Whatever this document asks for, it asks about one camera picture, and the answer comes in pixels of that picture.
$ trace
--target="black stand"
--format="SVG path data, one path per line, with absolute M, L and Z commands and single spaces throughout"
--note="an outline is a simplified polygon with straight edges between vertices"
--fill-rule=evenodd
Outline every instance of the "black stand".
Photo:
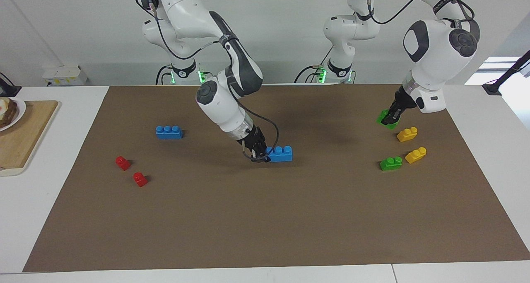
M 526 52 L 521 58 L 519 58 L 518 61 L 513 64 L 513 66 L 504 73 L 495 83 L 493 84 L 484 84 L 482 87 L 486 91 L 487 94 L 490 96 L 501 96 L 499 92 L 500 85 L 504 83 L 509 77 L 511 77 L 513 74 L 519 72 L 521 67 L 523 67 L 523 64 L 528 62 L 530 60 L 530 50 Z
M 22 86 L 11 86 L 0 78 L 0 97 L 15 97 L 21 89 Z

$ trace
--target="white plate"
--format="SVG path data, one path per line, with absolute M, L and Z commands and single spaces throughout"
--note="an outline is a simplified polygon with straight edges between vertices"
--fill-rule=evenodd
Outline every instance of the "white plate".
M 0 128 L 0 132 L 2 132 L 3 130 L 7 130 L 8 128 L 13 126 L 15 123 L 17 123 L 22 118 L 22 115 L 24 115 L 24 113 L 26 112 L 26 103 L 23 100 L 18 99 L 18 98 L 10 98 L 10 99 L 17 104 L 17 112 L 15 113 L 15 118 L 13 119 L 13 121 L 7 126 Z

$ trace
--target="bread slice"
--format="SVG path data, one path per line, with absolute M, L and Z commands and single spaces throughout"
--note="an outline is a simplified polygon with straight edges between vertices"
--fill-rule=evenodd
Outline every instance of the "bread slice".
M 0 98 L 0 128 L 9 126 L 15 114 L 17 113 L 17 104 L 9 98 Z

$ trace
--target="white table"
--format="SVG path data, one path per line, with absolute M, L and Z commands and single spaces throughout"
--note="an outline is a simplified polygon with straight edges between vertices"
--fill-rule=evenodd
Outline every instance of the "white table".
M 108 87 L 32 87 L 24 100 L 61 102 L 28 169 L 0 178 L 0 283 L 528 283 L 530 261 L 22 273 L 26 260 L 98 113 Z M 530 131 L 501 97 L 448 85 L 447 109 L 526 246 L 530 244 Z

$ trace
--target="toy block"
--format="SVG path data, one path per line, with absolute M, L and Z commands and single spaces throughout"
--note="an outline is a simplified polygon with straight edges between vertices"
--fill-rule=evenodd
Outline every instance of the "toy block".
M 402 165 L 403 159 L 401 157 L 388 158 L 379 164 L 382 171 L 396 170 L 401 168 Z
M 409 140 L 416 138 L 417 135 L 418 135 L 417 128 L 415 127 L 406 128 L 405 130 L 402 130 L 401 132 L 399 132 L 399 134 L 397 135 L 397 139 L 399 140 L 400 143 L 403 143 L 405 141 L 409 141 Z
M 132 176 L 134 181 L 136 181 L 136 184 L 138 187 L 143 187 L 145 184 L 148 183 L 147 179 L 144 177 L 144 175 L 141 172 L 134 173 Z
M 272 147 L 267 147 L 267 153 L 271 151 Z M 284 148 L 276 146 L 274 151 L 269 155 L 271 162 L 292 162 L 293 161 L 293 149 L 288 145 Z
M 379 115 L 379 117 L 377 117 L 377 123 L 378 124 L 382 124 L 381 122 L 383 121 L 383 119 L 385 119 L 387 114 L 388 114 L 388 109 L 384 109 L 383 111 L 381 111 L 381 114 Z M 382 124 L 382 125 L 386 126 L 390 130 L 394 130 L 394 128 L 397 126 L 397 124 L 399 124 L 399 119 L 397 120 L 397 122 L 395 122 L 393 124 Z
M 127 161 L 125 158 L 123 158 L 122 156 L 119 156 L 116 158 L 116 164 L 123 171 L 129 169 L 129 167 L 131 166 L 131 163 Z
M 412 164 L 421 160 L 427 154 L 427 149 L 425 147 L 420 147 L 414 151 L 411 151 L 406 157 L 405 160 Z
M 157 137 L 162 140 L 182 139 L 182 130 L 178 126 L 157 126 Z

